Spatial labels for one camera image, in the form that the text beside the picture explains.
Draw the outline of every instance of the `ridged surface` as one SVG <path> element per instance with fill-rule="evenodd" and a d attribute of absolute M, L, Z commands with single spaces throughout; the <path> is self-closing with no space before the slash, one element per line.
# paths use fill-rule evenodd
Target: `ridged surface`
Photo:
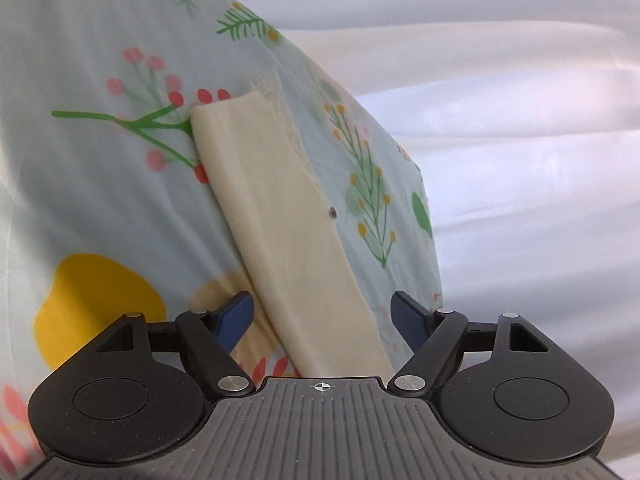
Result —
<path fill-rule="evenodd" d="M 377 381 L 270 379 L 220 402 L 197 436 L 145 463 L 100 468 L 53 458 L 34 480 L 614 480 L 591 458 L 528 468 L 494 462 L 452 439 L 421 400 Z"/>

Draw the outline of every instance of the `pink berry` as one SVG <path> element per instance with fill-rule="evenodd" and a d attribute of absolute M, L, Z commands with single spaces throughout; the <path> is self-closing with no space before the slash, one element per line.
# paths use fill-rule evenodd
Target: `pink berry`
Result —
<path fill-rule="evenodd" d="M 196 174 L 196 178 L 203 184 L 209 183 L 209 177 L 207 176 L 207 172 L 204 171 L 204 167 L 202 164 L 198 164 L 195 168 L 193 168 L 194 173 Z"/>
<path fill-rule="evenodd" d="M 164 160 L 164 153 L 160 150 L 151 150 L 146 154 L 146 165 L 151 171 L 162 171 L 166 168 L 166 160 Z"/>
<path fill-rule="evenodd" d="M 139 63 L 143 59 L 145 59 L 145 55 L 142 54 L 142 51 L 139 48 L 134 46 L 130 46 L 122 51 L 122 57 L 125 61 L 129 61 L 130 63 Z"/>
<path fill-rule="evenodd" d="M 218 90 L 218 99 L 221 101 L 225 101 L 227 99 L 231 99 L 231 94 L 227 92 L 225 89 Z"/>
<path fill-rule="evenodd" d="M 160 56 L 150 56 L 146 62 L 153 70 L 162 70 L 164 68 L 164 59 Z"/>
<path fill-rule="evenodd" d="M 177 75 L 169 74 L 164 78 L 164 84 L 167 92 L 179 92 L 182 90 L 182 79 Z"/>
<path fill-rule="evenodd" d="M 117 77 L 112 77 L 107 81 L 107 90 L 112 95 L 122 95 L 124 94 L 124 83 L 122 79 L 118 79 Z"/>
<path fill-rule="evenodd" d="M 182 97 L 180 92 L 176 92 L 175 90 L 173 92 L 169 92 L 168 97 L 171 104 L 176 108 L 180 108 L 184 104 L 184 97 Z"/>
<path fill-rule="evenodd" d="M 198 90 L 198 100 L 202 104 L 208 105 L 209 103 L 213 102 L 213 96 L 211 95 L 211 92 L 209 92 L 209 90 L 201 88 L 200 90 Z"/>

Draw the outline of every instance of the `yellow berry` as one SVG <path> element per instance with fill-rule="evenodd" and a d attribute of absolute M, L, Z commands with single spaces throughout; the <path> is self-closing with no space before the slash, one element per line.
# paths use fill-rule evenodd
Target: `yellow berry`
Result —
<path fill-rule="evenodd" d="M 280 33 L 275 28 L 270 28 L 267 31 L 267 38 L 271 41 L 278 41 L 280 39 Z"/>

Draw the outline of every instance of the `black circular motor housing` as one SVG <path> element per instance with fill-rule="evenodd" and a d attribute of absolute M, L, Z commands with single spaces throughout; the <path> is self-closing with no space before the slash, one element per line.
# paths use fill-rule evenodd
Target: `black circular motor housing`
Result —
<path fill-rule="evenodd" d="M 517 338 L 535 341 L 521 345 Z M 469 445 L 526 463 L 597 452 L 614 415 L 604 386 L 521 318 L 498 322 L 492 357 L 454 375 L 438 407 Z"/>
<path fill-rule="evenodd" d="M 29 420 L 50 452 L 116 464 L 162 453 L 205 415 L 186 373 L 153 360 L 145 319 L 123 317 L 50 375 L 33 393 Z"/>

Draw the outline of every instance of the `beige cloth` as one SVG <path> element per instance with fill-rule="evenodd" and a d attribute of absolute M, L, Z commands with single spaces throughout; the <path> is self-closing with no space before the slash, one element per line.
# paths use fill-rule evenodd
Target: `beige cloth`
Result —
<path fill-rule="evenodd" d="M 191 124 L 255 291 L 300 373 L 389 380 L 329 206 L 277 106 L 254 91 L 195 107 Z"/>

